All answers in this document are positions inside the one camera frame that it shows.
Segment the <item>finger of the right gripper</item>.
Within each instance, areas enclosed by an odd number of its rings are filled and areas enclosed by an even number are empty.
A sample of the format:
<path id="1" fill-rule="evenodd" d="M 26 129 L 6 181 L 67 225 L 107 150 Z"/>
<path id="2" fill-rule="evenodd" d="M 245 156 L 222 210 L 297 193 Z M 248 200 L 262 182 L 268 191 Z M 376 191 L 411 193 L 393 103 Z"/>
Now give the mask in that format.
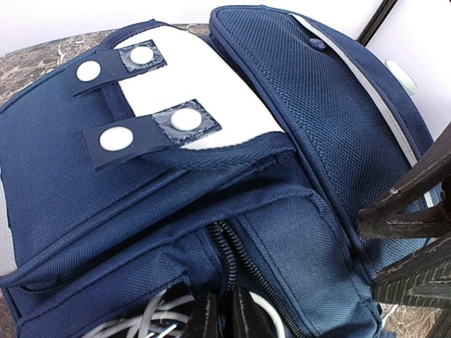
<path id="1" fill-rule="evenodd" d="M 437 205 L 404 212 L 438 185 L 445 198 Z M 360 210 L 357 230 L 376 239 L 441 237 L 450 232 L 450 127 L 393 187 Z"/>
<path id="2" fill-rule="evenodd" d="M 441 237 L 382 269 L 371 292 L 380 303 L 450 307 L 450 238 Z"/>

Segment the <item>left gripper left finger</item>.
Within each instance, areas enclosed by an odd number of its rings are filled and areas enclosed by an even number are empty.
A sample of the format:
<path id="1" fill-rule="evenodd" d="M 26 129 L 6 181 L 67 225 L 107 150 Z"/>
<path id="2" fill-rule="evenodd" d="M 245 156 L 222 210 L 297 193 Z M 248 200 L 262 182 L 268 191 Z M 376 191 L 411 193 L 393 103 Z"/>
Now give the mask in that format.
<path id="1" fill-rule="evenodd" d="M 218 338 L 218 302 L 215 294 L 209 292 L 197 299 L 181 337 Z"/>

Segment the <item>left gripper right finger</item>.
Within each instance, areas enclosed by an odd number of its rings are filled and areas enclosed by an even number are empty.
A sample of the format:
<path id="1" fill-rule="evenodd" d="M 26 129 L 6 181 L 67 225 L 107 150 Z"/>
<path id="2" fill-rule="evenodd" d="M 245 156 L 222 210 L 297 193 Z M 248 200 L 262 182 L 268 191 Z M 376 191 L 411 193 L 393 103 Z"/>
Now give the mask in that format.
<path id="1" fill-rule="evenodd" d="M 233 291 L 232 324 L 233 337 L 270 337 L 270 330 L 250 293 L 243 288 Z"/>

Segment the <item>navy blue student backpack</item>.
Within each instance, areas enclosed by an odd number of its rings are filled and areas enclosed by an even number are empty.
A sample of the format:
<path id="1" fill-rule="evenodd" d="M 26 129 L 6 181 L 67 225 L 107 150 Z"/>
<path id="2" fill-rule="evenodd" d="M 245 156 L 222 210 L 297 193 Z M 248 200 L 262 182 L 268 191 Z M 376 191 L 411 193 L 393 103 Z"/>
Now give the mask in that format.
<path id="1" fill-rule="evenodd" d="M 387 337 L 371 282 L 426 238 L 357 215 L 431 147 L 368 49 L 306 16 L 223 6 L 198 37 L 116 30 L 1 107 L 1 291 L 17 337 Z"/>

